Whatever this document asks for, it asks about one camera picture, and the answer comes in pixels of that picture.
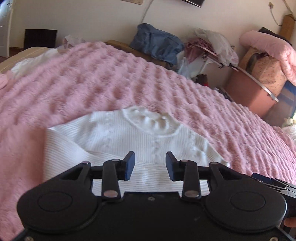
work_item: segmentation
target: human hand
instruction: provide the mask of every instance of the human hand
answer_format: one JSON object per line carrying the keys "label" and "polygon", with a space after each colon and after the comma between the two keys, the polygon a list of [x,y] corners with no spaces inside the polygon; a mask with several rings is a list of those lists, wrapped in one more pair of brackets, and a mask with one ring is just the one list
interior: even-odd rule
{"label": "human hand", "polygon": [[296,228],[296,217],[287,218],[284,221],[284,225],[289,228]]}

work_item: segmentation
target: pink cloth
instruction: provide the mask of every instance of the pink cloth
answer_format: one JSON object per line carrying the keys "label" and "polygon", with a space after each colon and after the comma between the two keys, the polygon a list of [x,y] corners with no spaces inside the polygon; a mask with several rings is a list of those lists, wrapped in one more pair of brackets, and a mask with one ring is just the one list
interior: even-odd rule
{"label": "pink cloth", "polygon": [[191,39],[189,42],[185,43],[185,57],[188,59],[189,63],[192,63],[196,58],[204,53],[204,50],[198,46],[202,46],[209,51],[214,52],[212,44],[208,43],[202,38]]}
{"label": "pink cloth", "polygon": [[281,62],[281,68],[287,79],[296,86],[296,51],[283,39],[257,31],[243,34],[239,40],[244,47],[253,47]]}
{"label": "pink cloth", "polygon": [[8,80],[12,78],[12,72],[8,71],[6,74],[0,73],[0,90],[7,86]]}
{"label": "pink cloth", "polygon": [[45,128],[132,105],[168,112],[207,138],[236,171],[296,183],[296,146],[280,128],[173,71],[101,42],[85,43],[39,66],[0,98],[3,241],[22,229],[19,197],[41,183]]}

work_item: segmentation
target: white plastic bag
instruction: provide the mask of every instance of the white plastic bag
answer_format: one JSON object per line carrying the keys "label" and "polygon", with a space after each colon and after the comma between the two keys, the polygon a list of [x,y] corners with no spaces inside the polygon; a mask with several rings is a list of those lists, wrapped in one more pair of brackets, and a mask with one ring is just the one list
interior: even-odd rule
{"label": "white plastic bag", "polygon": [[191,76],[188,69],[188,60],[183,57],[182,61],[179,63],[178,74],[183,75],[186,79],[191,80]]}
{"label": "white plastic bag", "polygon": [[226,37],[224,37],[220,33],[210,30],[204,30],[201,28],[196,28],[193,30],[193,32],[194,35],[190,36],[190,38],[197,36],[207,41],[208,43],[211,43],[215,53],[218,55],[219,61],[223,65],[229,66],[230,64],[232,64],[234,66],[238,66],[239,58],[236,52],[232,49]]}
{"label": "white plastic bag", "polygon": [[63,47],[64,49],[71,48],[77,44],[85,43],[85,40],[82,38],[73,37],[72,35],[68,35],[63,39]]}

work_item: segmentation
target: white door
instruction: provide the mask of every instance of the white door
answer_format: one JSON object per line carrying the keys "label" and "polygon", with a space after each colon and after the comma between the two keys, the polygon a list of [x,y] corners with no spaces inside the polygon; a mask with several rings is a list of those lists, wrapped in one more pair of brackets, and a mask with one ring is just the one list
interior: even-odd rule
{"label": "white door", "polygon": [[9,36],[13,0],[4,0],[0,5],[0,56],[9,58]]}

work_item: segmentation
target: wall socket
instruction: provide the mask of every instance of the wall socket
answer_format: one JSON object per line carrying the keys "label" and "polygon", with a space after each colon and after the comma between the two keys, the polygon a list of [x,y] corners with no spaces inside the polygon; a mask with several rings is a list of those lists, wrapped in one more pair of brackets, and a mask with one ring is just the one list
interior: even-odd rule
{"label": "wall socket", "polygon": [[136,4],[139,4],[139,5],[142,5],[144,0],[122,0],[122,1],[132,2],[132,3],[136,3]]}
{"label": "wall socket", "polygon": [[269,6],[270,9],[274,8],[274,5],[271,2],[269,2],[268,6]]}

